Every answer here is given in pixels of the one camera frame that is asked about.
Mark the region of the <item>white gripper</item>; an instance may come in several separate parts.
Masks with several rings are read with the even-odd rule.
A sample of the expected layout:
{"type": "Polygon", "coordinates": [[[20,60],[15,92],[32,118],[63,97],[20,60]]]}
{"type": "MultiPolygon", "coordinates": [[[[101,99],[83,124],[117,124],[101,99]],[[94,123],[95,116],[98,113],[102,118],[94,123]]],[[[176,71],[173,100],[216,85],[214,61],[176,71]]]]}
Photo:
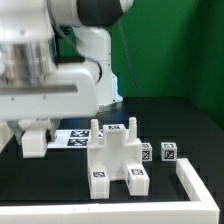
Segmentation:
{"type": "Polygon", "coordinates": [[[66,63],[46,77],[38,87],[13,88],[0,84],[0,120],[22,143],[24,130],[16,120],[50,118],[50,136],[63,118],[94,116],[99,110],[96,84],[99,68],[95,63],[66,63]]]}

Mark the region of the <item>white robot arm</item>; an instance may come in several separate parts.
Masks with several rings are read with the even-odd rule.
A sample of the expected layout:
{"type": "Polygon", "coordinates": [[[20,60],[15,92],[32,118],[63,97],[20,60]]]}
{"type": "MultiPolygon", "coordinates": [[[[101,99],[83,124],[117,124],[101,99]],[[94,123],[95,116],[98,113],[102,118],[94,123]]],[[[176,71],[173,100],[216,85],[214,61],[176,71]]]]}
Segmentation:
{"type": "Polygon", "coordinates": [[[89,117],[122,100],[111,37],[134,0],[0,0],[0,120],[89,117]]]}

